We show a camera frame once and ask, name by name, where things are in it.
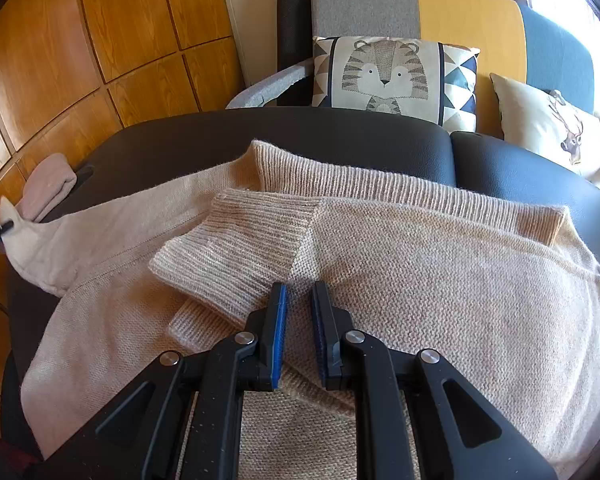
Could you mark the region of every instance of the black stripe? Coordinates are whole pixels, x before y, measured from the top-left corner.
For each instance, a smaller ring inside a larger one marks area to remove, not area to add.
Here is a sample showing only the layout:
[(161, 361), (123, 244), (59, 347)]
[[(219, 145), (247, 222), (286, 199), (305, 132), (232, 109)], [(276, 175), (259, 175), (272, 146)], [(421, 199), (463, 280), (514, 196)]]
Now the black stripe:
[(442, 126), (442, 119), (445, 113), (445, 51), (442, 50), (442, 43), (438, 44), (440, 51), (440, 111), (438, 112), (438, 126)]
[(333, 98), (331, 92), (331, 85), (333, 83), (333, 54), (336, 51), (336, 43), (338, 43), (339, 39), (340, 38), (336, 38), (333, 40), (333, 43), (331, 43), (331, 53), (329, 54), (329, 82), (327, 83), (327, 95), (331, 98)]

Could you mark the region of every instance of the pillow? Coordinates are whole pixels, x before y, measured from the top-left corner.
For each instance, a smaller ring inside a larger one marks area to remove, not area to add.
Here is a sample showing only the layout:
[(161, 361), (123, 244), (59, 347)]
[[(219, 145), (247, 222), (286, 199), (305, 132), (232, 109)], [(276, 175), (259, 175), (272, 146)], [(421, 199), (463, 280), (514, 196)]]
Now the pillow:
[(600, 188), (600, 120), (542, 90), (491, 74), (504, 140), (581, 175)]
[(417, 117), (475, 131), (478, 48), (403, 38), (314, 37), (313, 106)]

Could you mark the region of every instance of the silver screw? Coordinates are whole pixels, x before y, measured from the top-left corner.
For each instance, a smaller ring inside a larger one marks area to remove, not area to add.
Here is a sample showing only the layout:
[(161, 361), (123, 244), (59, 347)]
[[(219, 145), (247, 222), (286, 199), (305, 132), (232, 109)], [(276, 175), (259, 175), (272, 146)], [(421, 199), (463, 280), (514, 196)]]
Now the silver screw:
[(180, 360), (180, 356), (174, 352), (173, 350), (169, 350), (168, 352), (163, 352), (160, 355), (160, 364), (162, 366), (173, 366), (178, 364)]
[(350, 343), (362, 343), (365, 340), (365, 335), (360, 330), (349, 330), (344, 337)]
[(250, 345), (255, 341), (255, 339), (256, 336), (254, 336), (251, 332), (238, 332), (234, 337), (234, 340), (238, 343), (238, 345)]
[(420, 352), (420, 358), (430, 365), (434, 365), (440, 361), (440, 354), (431, 348), (427, 348)]

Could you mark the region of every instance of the pink folded cloth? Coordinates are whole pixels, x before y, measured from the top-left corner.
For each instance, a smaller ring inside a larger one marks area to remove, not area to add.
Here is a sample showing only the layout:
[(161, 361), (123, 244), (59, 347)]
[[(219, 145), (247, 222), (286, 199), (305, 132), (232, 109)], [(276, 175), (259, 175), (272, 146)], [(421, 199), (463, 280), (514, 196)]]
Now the pink folded cloth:
[(25, 220), (40, 222), (64, 200), (77, 177), (62, 153), (53, 153), (36, 166), (24, 185), (22, 200), (16, 205)]

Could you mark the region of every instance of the folded sweater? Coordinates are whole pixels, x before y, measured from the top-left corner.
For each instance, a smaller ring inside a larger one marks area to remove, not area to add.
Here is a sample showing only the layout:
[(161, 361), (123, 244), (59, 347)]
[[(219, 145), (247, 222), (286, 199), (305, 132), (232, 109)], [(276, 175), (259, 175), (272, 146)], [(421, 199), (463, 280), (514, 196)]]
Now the folded sweater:
[[(206, 216), (223, 187), (262, 192), (227, 190)], [(210, 348), (283, 280), (283, 388), (246, 396), (240, 477), (353, 478), (350, 398), (316, 386), (306, 292), (318, 278), (388, 346), (438, 348), (561, 477), (600, 437), (600, 266), (566, 209), (254, 142), (238, 161), (56, 222), (23, 222), (3, 202), (7, 218), (16, 270), (64, 292), (22, 387), (45, 456), (161, 350)], [(109, 245), (96, 244), (104, 231)], [(183, 233), (153, 278), (147, 261)]]

